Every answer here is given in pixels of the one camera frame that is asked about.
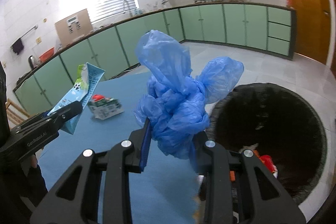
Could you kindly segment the red plastic bag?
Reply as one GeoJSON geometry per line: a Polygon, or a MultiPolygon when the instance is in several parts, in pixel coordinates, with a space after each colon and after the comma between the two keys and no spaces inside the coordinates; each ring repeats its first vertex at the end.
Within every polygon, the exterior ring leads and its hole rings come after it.
{"type": "Polygon", "coordinates": [[[105,97],[104,96],[102,96],[102,95],[100,95],[100,94],[95,94],[95,95],[93,95],[92,97],[91,97],[91,99],[93,100],[93,101],[99,101],[99,100],[102,100],[102,99],[104,99],[105,97]]]}

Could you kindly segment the red paper bowl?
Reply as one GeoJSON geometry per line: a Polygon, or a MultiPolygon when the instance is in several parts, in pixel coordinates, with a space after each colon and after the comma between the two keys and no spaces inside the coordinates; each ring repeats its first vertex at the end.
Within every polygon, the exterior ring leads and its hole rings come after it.
{"type": "Polygon", "coordinates": [[[259,157],[261,162],[266,166],[266,168],[272,173],[272,175],[277,178],[278,170],[274,165],[272,158],[269,155],[262,155],[259,157]]]}

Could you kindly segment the green white milk carton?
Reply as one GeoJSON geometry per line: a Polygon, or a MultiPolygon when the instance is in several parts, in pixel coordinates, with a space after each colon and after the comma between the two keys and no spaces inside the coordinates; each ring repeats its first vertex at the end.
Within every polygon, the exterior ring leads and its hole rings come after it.
{"type": "Polygon", "coordinates": [[[90,99],[87,105],[93,116],[102,121],[123,113],[122,104],[115,98],[105,97],[99,101],[90,99]]]}

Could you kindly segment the blue white drink carton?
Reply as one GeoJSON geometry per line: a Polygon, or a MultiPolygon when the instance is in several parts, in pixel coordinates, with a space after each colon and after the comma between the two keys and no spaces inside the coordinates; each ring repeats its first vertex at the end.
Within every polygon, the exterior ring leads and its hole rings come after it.
{"type": "Polygon", "coordinates": [[[50,110],[48,115],[51,115],[75,101],[81,103],[83,111],[104,73],[104,69],[96,67],[90,63],[79,65],[77,67],[77,76],[73,87],[50,110]]]}

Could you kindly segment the blue plastic bag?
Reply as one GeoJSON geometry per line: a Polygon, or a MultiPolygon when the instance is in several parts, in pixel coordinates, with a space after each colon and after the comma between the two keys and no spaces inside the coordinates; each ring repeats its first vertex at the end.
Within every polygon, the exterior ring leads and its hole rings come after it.
{"type": "Polygon", "coordinates": [[[244,72],[243,63],[216,57],[192,77],[189,49],[158,30],[140,38],[135,55],[151,71],[147,93],[134,110],[137,123],[150,121],[152,138],[165,155],[188,159],[193,136],[210,125],[206,105],[228,95],[244,72]]]}

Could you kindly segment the black-lined trash bin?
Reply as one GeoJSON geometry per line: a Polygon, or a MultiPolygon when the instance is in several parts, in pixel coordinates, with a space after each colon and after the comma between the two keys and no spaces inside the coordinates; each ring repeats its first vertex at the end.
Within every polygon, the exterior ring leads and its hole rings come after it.
{"type": "Polygon", "coordinates": [[[214,106],[209,139],[240,152],[268,155],[277,179],[299,205],[317,186],[327,156],[326,133],[317,112],[297,93],[272,83],[239,85],[214,106]]]}

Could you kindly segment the kitchen faucet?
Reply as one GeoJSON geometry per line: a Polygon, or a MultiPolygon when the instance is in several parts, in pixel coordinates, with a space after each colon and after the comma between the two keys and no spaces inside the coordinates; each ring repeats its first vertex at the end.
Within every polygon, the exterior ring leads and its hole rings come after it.
{"type": "Polygon", "coordinates": [[[132,13],[131,13],[131,9],[130,9],[130,6],[129,6],[129,2],[127,0],[123,0],[122,6],[123,6],[123,13],[128,12],[129,15],[130,15],[130,17],[132,17],[132,13]]]}

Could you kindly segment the green lower kitchen cabinets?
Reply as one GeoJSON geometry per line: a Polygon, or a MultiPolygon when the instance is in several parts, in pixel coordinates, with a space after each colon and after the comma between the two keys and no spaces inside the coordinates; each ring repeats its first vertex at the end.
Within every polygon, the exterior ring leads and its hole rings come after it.
{"type": "Polygon", "coordinates": [[[36,114],[55,106],[73,87],[78,66],[103,69],[104,80],[139,63],[146,39],[155,51],[163,42],[223,44],[292,59],[297,33],[294,9],[262,4],[217,3],[151,12],[123,20],[87,35],[49,57],[22,77],[13,92],[21,106],[36,114]]]}

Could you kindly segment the wooden chair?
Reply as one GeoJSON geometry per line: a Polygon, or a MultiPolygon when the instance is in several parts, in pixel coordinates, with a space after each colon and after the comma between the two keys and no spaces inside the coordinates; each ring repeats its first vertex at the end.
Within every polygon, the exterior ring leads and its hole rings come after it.
{"type": "Polygon", "coordinates": [[[26,110],[10,99],[6,101],[6,112],[8,121],[16,126],[30,118],[26,110]]]}

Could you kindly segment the electric kettle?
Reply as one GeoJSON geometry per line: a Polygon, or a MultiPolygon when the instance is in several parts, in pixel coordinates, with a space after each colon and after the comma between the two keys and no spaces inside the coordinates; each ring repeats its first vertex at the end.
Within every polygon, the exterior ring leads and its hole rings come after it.
{"type": "Polygon", "coordinates": [[[29,56],[28,62],[29,62],[29,66],[30,66],[31,70],[34,70],[37,67],[37,65],[38,65],[38,62],[37,62],[36,58],[33,55],[29,56]]]}

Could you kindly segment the red plastic basin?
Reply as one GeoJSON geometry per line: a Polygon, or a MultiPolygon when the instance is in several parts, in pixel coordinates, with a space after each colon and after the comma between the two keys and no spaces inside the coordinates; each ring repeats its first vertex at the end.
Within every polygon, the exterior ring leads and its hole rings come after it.
{"type": "Polygon", "coordinates": [[[55,48],[52,47],[45,53],[43,53],[41,56],[39,56],[39,60],[41,63],[47,61],[49,58],[51,58],[54,55],[55,48]]]}

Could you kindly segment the dark hanging towel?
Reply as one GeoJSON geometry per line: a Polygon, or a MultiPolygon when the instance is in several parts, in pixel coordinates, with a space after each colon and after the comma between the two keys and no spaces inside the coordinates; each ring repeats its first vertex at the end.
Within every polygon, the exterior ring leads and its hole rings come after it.
{"type": "Polygon", "coordinates": [[[12,45],[11,50],[16,54],[19,55],[24,50],[24,45],[22,42],[22,38],[18,38],[12,45]]]}

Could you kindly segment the cardboard box with dispenser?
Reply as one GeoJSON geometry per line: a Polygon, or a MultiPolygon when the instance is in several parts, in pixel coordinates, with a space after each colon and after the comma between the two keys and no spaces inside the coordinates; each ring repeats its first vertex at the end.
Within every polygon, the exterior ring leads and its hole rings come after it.
{"type": "Polygon", "coordinates": [[[63,48],[83,38],[93,30],[87,9],[56,22],[55,28],[63,48]]]}

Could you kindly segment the wooden door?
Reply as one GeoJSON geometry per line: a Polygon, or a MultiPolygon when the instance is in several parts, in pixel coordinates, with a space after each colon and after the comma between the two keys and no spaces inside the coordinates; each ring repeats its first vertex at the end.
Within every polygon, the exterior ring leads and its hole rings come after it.
{"type": "Polygon", "coordinates": [[[326,64],[331,20],[329,0],[292,0],[297,17],[295,52],[326,64]]]}

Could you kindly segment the towel rail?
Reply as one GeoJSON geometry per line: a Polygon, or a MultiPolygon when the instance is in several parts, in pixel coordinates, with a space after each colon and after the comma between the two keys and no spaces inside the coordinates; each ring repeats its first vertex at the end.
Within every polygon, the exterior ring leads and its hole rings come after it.
{"type": "Polygon", "coordinates": [[[18,42],[20,39],[22,39],[24,36],[28,35],[30,32],[32,32],[33,30],[37,30],[38,29],[38,25],[34,25],[32,28],[30,28],[28,31],[26,31],[22,36],[20,36],[19,38],[17,38],[17,40],[11,45],[11,49],[13,49],[13,45],[18,42]]]}

